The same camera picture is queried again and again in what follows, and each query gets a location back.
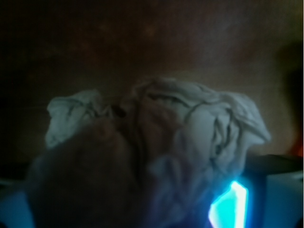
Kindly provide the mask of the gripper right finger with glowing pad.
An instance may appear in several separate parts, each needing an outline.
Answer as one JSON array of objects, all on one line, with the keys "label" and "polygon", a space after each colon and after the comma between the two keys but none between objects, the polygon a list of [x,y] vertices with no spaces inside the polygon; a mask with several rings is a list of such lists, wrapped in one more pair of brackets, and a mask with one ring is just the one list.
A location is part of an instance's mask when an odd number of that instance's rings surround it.
[{"label": "gripper right finger with glowing pad", "polygon": [[211,228],[302,228],[304,159],[295,155],[249,156],[209,211]]}]

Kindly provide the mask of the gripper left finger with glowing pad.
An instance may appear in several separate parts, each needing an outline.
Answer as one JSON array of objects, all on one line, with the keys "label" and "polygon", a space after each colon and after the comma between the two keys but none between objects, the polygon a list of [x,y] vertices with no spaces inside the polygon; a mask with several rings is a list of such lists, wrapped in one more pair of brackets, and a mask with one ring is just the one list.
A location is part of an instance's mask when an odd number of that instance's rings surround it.
[{"label": "gripper left finger with glowing pad", "polygon": [[35,223],[20,180],[0,179],[0,226],[34,228]]}]

